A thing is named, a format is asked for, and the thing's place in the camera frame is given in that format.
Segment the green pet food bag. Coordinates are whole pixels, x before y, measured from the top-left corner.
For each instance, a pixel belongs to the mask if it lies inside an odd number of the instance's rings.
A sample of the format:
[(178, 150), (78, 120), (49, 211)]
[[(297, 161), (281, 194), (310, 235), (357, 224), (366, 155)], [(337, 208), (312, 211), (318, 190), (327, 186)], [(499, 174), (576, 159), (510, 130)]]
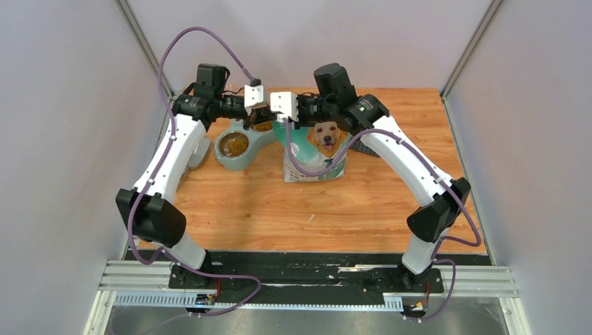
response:
[[(351, 135), (341, 130), (336, 122), (291, 129), (290, 146), (286, 144), (286, 128), (283, 124), (272, 122), (272, 130), (284, 147), (283, 180), (286, 183), (329, 181), (345, 175), (346, 155), (340, 153), (350, 141)], [(330, 169), (322, 175), (304, 174), (290, 160), (289, 152), (303, 170), (318, 173)]]

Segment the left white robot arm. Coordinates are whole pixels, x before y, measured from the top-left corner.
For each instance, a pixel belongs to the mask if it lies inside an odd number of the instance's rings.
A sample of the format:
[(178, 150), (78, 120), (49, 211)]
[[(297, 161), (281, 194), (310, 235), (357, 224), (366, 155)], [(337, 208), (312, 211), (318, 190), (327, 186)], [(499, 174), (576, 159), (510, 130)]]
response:
[(219, 118), (238, 119), (249, 127), (267, 108), (267, 90), (260, 79), (241, 95), (225, 90), (230, 71), (225, 66), (200, 64), (195, 82), (168, 106), (169, 123), (151, 163), (130, 189), (120, 189), (117, 208), (128, 239), (153, 243), (179, 265), (188, 267), (187, 279), (197, 288), (208, 287), (214, 270), (205, 264), (208, 252), (186, 232), (186, 217), (174, 205), (180, 179), (209, 127)]

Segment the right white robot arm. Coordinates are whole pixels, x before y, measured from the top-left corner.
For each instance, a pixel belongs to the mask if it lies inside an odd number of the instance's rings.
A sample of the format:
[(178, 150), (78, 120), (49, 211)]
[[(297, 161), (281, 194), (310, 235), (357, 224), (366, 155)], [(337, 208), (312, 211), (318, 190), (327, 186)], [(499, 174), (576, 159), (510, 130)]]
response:
[(338, 63), (313, 73), (316, 95), (291, 94), (283, 107), (290, 113), (286, 125), (300, 128), (319, 121), (333, 121), (376, 152), (407, 185), (419, 204), (408, 218), (408, 247), (397, 266), (397, 278), (407, 291), (420, 289), (436, 254), (460, 215), (471, 226), (466, 208), (471, 185), (464, 177), (452, 178), (432, 163), (408, 138), (388, 108), (372, 94), (359, 95), (347, 70)]

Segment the grey metal food scoop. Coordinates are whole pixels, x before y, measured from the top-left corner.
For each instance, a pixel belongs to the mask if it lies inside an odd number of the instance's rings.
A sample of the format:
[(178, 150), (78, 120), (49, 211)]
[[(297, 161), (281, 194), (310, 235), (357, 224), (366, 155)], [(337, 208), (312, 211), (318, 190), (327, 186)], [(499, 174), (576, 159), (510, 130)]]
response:
[(212, 141), (209, 138), (207, 138), (207, 137), (202, 138), (198, 142), (197, 147), (195, 148), (193, 153), (190, 155), (189, 160), (186, 164), (186, 167), (190, 170), (194, 170), (194, 169), (198, 168), (201, 165), (201, 163), (204, 161), (205, 156), (207, 155), (211, 144), (212, 144)]

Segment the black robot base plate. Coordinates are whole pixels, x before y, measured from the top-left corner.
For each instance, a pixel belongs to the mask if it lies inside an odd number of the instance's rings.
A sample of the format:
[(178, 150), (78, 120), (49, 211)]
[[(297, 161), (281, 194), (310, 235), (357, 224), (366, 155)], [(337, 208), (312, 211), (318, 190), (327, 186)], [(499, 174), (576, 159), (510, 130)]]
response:
[(255, 297), (266, 300), (369, 302), (380, 293), (393, 293), (412, 304), (445, 291), (438, 269), (429, 267), (413, 278), (403, 273), (401, 259), (399, 253), (212, 251), (206, 271), (236, 276), (221, 281), (218, 299), (223, 302), (238, 302), (255, 290), (256, 282), (248, 276), (260, 279)]

